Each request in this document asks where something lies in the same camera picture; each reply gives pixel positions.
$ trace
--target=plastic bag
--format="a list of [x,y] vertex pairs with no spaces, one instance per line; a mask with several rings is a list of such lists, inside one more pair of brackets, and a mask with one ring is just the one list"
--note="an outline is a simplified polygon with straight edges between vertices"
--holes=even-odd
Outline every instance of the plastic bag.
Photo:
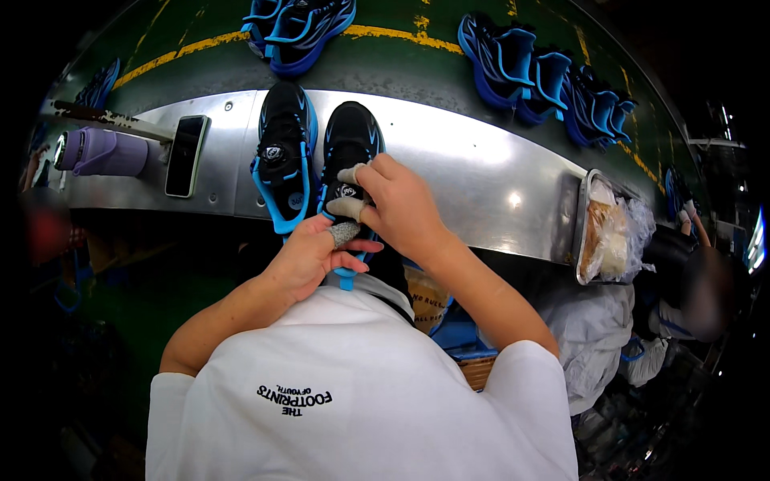
[[641,261],[655,232],[652,211],[637,199],[616,197],[599,179],[591,182],[586,239],[579,273],[585,281],[631,283],[642,269],[655,267]]
[[641,261],[644,248],[649,245],[655,232],[655,219],[652,211],[640,200],[631,199],[626,204],[625,199],[619,197],[617,201],[619,212],[614,217],[613,232],[604,254],[599,279],[604,282],[629,283],[642,269],[655,271],[654,266]]
[[586,208],[586,233],[580,275],[587,282],[599,273],[604,251],[609,243],[608,229],[612,230],[612,212],[617,208],[614,193],[599,179],[591,182],[590,202]]

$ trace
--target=sneaker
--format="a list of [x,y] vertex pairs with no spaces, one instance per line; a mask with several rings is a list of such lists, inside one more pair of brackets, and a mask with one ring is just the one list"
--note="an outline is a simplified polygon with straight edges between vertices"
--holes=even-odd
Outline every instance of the sneaker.
[[[358,163],[367,163],[380,152],[385,152],[380,126],[369,109],[358,102],[340,104],[329,118],[326,126],[326,141],[323,143],[323,171],[321,172],[321,195],[318,213],[334,221],[334,224],[355,222],[350,217],[332,215],[326,211],[326,204],[340,197],[363,199],[363,187],[346,184],[337,179],[337,173],[349,169]],[[361,225],[358,236],[363,239],[375,239],[375,233]],[[361,261],[367,262],[371,254],[351,252]],[[351,290],[356,271],[344,267],[334,269],[342,282],[340,288]]]
[[608,126],[615,136],[615,141],[625,140],[630,142],[631,138],[623,132],[623,122],[625,122],[626,115],[632,113],[636,106],[639,105],[639,102],[632,99],[628,92],[623,90],[613,90],[612,92],[618,96],[618,101],[612,108]]
[[614,139],[607,122],[618,100],[589,67],[568,68],[562,78],[561,101],[567,106],[564,125],[570,139],[582,147]]
[[315,215],[319,181],[313,171],[318,120],[305,90],[278,82],[267,92],[259,116],[259,147],[251,175],[273,219],[276,234],[288,237]]
[[529,64],[534,27],[516,21],[498,26],[483,12],[460,20],[457,40],[474,64],[474,80],[481,98],[496,109],[510,109],[519,97],[529,99]]
[[270,69],[282,77],[307,72],[330,38],[356,16],[356,0],[290,0],[265,42],[273,46]]
[[272,48],[267,48],[265,37],[270,35],[276,26],[278,12],[286,3],[286,0],[252,0],[251,13],[243,17],[243,27],[241,32],[248,32],[249,38],[246,40],[251,51],[260,58],[270,58]]
[[94,109],[103,109],[107,101],[107,95],[112,91],[112,86],[120,73],[120,58],[116,58],[107,68],[102,67],[86,85],[78,92],[75,103],[86,105]]
[[530,63],[530,77],[535,89],[529,99],[517,103],[516,116],[528,125],[540,125],[553,113],[564,120],[567,105],[561,101],[562,78],[572,64],[572,52],[556,45],[535,47]]

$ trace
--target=brand logo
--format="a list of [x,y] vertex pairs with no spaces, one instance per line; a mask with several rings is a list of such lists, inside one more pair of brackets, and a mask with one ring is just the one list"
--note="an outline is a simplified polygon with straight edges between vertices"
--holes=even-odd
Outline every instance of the brand logo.
[[337,187],[337,197],[353,197],[356,195],[356,188],[348,184],[342,184]]
[[265,159],[267,160],[278,159],[282,153],[283,153],[283,150],[280,147],[268,147],[267,149],[265,149]]

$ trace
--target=shoe sole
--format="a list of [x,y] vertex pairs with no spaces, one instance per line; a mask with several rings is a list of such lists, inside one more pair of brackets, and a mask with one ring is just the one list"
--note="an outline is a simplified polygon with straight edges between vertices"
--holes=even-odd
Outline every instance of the shoe sole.
[[305,58],[294,63],[286,64],[276,62],[276,60],[272,58],[270,60],[270,70],[272,70],[273,73],[279,77],[286,78],[297,77],[310,70],[310,67],[316,63],[316,60],[318,60],[318,57],[321,55],[321,51],[326,45],[326,42],[328,42],[330,38],[345,32],[345,30],[353,24],[353,20],[356,17],[356,10],[357,5],[354,5],[353,11],[350,13],[350,16],[345,20],[345,22],[342,22],[337,27],[329,30],[323,37],[321,37],[316,46],[310,50],[310,53],[307,54]]

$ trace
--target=hand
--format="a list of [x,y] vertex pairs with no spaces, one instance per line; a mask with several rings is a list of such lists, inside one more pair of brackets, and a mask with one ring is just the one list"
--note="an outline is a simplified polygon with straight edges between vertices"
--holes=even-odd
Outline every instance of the hand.
[[685,205],[683,206],[683,209],[687,212],[687,215],[690,219],[694,218],[698,213],[695,211],[695,203],[692,199],[685,202]]
[[326,230],[332,221],[316,215],[300,222],[275,259],[262,274],[286,292],[292,301],[306,299],[330,270],[347,267],[366,272],[369,266],[353,257],[346,249],[379,252],[383,244],[366,239],[353,239],[334,250],[334,239]]
[[451,239],[425,181],[390,155],[360,167],[356,180],[377,205],[361,211],[361,222],[418,265]]
[[677,215],[677,217],[679,218],[679,223],[682,225],[690,222],[690,216],[687,213],[687,211],[685,211],[684,209],[679,211],[679,214]]

